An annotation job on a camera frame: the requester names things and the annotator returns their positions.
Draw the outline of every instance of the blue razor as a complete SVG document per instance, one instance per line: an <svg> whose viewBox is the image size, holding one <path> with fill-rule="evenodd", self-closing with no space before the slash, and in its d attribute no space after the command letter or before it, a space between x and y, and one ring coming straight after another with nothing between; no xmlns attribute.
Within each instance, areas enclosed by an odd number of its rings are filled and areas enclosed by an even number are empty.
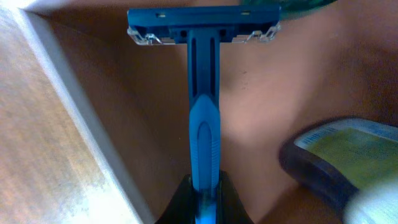
<svg viewBox="0 0 398 224"><path fill-rule="evenodd" d="M186 181L192 183L193 189L185 191L184 196L176 193L170 205L173 201L181 202L180 206L185 205L180 212L191 210L185 214L194 218L186 217L185 223L227 222L221 205L225 201L221 185L223 181L229 183L229 179L220 172L220 43L246 43L251 39L269 42L280 29L280 6L130 9L127 16L127 33L137 44L187 44L188 47L192 177ZM183 186L191 185L182 184L177 191L182 192ZM171 207L178 212L178 206ZM167 214L169 221L179 223L177 215L166 210L164 215Z"/></svg>

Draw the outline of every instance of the black object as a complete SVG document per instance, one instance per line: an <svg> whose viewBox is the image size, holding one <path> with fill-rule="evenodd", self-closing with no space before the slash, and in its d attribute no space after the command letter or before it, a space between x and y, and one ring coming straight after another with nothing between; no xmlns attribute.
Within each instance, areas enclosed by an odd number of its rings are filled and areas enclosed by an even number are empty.
<svg viewBox="0 0 398 224"><path fill-rule="evenodd" d="M324 124L346 118L353 117L329 119L305 128L286 141L279 152L279 162L283 170L323 199L340 219L343 218L343 210L348 200L359 189L327 161L296 146L294 141L301 135Z"/></svg>
<svg viewBox="0 0 398 224"><path fill-rule="evenodd" d="M197 195L192 186L191 175L186 175L156 224L194 224ZM224 171L220 172L220 182L217 187L217 223L254 224L246 213L232 181Z"/></svg>

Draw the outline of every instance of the razor blade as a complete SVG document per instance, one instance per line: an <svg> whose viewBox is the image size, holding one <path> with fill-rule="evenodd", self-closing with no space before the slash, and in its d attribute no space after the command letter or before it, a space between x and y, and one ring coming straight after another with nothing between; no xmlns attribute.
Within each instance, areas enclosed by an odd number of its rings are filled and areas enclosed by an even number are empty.
<svg viewBox="0 0 398 224"><path fill-rule="evenodd" d="M219 6L130 9L127 33L138 45L187 43L187 29L220 28L220 42L269 42L280 30L280 6Z"/></svg>

